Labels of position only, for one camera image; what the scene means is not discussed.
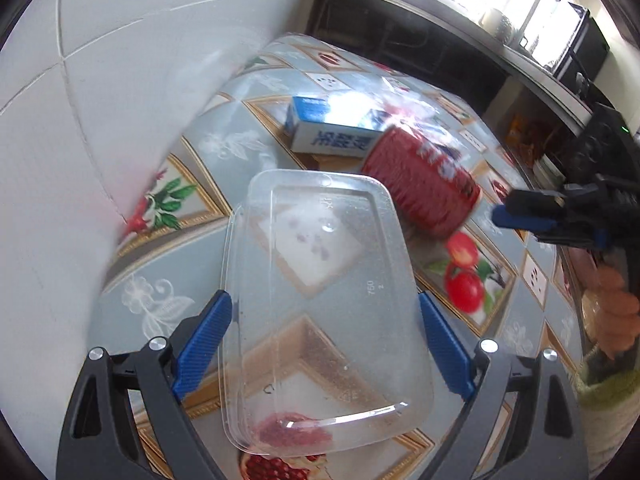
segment red can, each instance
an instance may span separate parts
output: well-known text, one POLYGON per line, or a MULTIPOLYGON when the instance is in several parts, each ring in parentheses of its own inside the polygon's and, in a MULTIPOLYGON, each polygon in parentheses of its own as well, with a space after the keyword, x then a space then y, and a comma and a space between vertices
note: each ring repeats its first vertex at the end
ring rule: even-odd
POLYGON ((482 198, 466 170, 408 126, 392 126, 383 134, 362 173, 382 182, 396 207, 434 238, 449 238, 482 198))

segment beige wall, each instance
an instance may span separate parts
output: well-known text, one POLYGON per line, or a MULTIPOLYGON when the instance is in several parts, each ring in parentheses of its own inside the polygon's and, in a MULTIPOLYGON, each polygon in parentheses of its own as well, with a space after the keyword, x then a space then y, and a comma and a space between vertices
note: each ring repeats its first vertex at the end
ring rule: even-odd
POLYGON ((634 132, 640 128, 640 51, 622 39, 600 0, 579 3, 591 11, 610 46, 595 83, 634 132))

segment person's arm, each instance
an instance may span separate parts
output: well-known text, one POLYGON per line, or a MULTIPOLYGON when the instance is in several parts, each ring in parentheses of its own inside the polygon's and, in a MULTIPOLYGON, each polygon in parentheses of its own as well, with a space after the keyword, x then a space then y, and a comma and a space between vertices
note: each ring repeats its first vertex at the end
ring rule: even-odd
POLYGON ((592 291, 597 303, 597 347, 585 358, 574 381, 589 455, 590 476, 594 478, 607 466, 638 420, 640 372, 632 370, 601 383, 589 384, 586 378, 590 358, 598 348, 614 358, 617 352, 633 345, 640 334, 640 302, 632 294, 624 292, 624 279, 615 269, 577 270, 580 281, 592 291))

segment transparent plastic container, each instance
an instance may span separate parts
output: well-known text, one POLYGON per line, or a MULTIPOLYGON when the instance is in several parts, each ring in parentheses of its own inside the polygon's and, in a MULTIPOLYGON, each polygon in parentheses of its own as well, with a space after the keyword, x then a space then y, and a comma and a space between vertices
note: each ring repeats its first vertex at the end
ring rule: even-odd
POLYGON ((412 268, 389 193, 366 177, 272 170, 231 220, 218 351, 226 435, 291 457, 421 425, 433 403, 412 268))

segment patterned tablecloth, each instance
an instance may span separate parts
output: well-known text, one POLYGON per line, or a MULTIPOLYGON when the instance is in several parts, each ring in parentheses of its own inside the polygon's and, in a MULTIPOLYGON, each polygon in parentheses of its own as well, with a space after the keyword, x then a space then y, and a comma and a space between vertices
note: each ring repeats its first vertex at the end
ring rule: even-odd
MULTIPOLYGON (((174 145, 129 219, 95 309, 90 346, 104 346, 112 354, 132 351, 151 336, 169 335, 182 318, 202 309, 220 285, 228 216, 256 173, 357 167, 354 159, 300 155, 289 149, 282 125, 290 96, 325 96, 345 89, 376 92, 388 84, 400 92, 416 92, 447 118, 450 131, 465 147, 460 164, 484 190, 482 203, 463 227, 481 254, 476 271, 486 291, 482 309, 468 316, 452 306, 443 284, 447 252, 405 226, 418 286, 436 298, 469 350, 480 336, 492 336, 526 356, 551 346, 566 368, 574 370, 582 357, 580 333, 556 248, 492 224, 492 206, 512 187, 526 183, 478 115, 455 95, 300 35, 284 36, 251 59, 174 145)), ((316 460, 301 458, 296 467, 308 469, 309 478, 316 479, 415 477, 462 407, 436 367, 432 369, 434 407, 420 428, 316 460)), ((507 395, 479 472, 496 459, 513 403, 514 397, 507 395)), ((248 457, 232 447, 222 428, 217 377, 211 376, 185 407, 227 477, 250 478, 248 457)), ((138 421, 151 462, 168 473, 144 413, 138 421)))

